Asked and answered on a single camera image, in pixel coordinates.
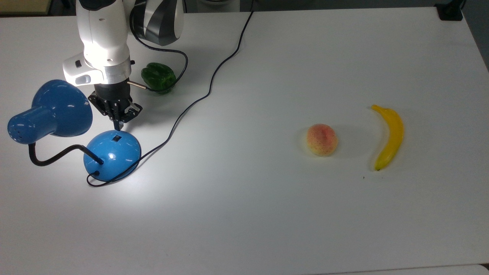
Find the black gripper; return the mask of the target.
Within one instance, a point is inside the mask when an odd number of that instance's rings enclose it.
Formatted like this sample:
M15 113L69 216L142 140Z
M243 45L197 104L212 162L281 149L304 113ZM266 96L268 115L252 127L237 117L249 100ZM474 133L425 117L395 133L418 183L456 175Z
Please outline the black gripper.
M125 123L133 120L143 110L141 105L131 101L130 85L125 81L95 84L94 93L88 97L88 101L112 121L116 131L121 131Z

